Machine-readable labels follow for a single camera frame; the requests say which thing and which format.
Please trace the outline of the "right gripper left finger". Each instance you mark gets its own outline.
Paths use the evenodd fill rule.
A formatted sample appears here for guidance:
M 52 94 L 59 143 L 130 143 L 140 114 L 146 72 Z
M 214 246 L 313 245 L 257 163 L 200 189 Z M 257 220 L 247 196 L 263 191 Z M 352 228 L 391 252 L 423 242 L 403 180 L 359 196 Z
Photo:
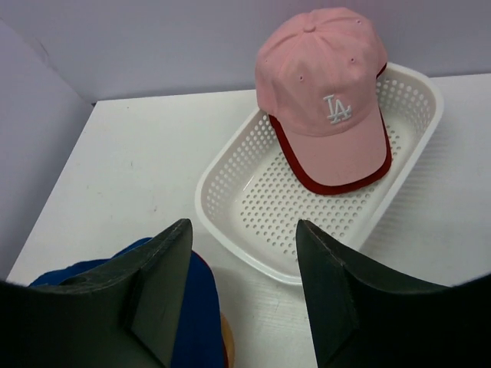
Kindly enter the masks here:
M 56 286 L 1 284 L 3 367 L 168 367 L 193 243 L 182 218 Z

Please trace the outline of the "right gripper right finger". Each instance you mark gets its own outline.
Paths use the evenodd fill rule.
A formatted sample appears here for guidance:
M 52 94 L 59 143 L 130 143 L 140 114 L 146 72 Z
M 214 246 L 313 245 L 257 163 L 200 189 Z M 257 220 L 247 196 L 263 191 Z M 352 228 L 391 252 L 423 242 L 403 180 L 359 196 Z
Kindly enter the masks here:
M 488 367 L 490 278 L 447 287 L 301 220 L 296 250 L 319 367 Z

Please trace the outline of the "blue bucket hat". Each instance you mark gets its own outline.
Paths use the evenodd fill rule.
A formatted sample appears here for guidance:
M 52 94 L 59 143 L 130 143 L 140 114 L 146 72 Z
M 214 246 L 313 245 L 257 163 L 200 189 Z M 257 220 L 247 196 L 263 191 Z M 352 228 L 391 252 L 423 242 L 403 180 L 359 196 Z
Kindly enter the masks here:
M 68 278 L 139 248 L 150 240 L 142 238 L 112 258 L 80 261 L 64 269 L 46 272 L 29 286 L 59 285 Z M 192 251 L 171 367 L 232 367 L 227 352 L 222 337 L 219 297 L 213 273 L 208 264 Z

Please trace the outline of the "white perforated plastic basket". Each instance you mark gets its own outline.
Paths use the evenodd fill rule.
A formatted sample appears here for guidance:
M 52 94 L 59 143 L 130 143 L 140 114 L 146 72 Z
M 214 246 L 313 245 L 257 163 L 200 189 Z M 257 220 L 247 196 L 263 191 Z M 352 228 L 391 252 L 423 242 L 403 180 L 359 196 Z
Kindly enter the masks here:
M 223 247 L 285 284 L 301 283 L 296 225 L 306 219 L 355 250 L 363 247 L 443 116 L 427 76 L 389 64 L 377 97 L 392 152 L 389 173 L 355 192 L 317 195 L 295 177 L 267 115 L 254 109 L 198 181 L 196 212 Z

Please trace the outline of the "pink LA baseball cap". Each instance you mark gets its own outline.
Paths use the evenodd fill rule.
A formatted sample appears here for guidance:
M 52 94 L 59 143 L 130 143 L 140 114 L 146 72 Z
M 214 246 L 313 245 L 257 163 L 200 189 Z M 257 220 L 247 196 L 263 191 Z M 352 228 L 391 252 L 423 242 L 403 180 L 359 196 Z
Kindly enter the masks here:
M 306 189 L 338 195 L 388 173 L 390 142 L 376 92 L 387 63 L 372 22 L 348 8 L 296 15 L 260 47 L 257 103 Z

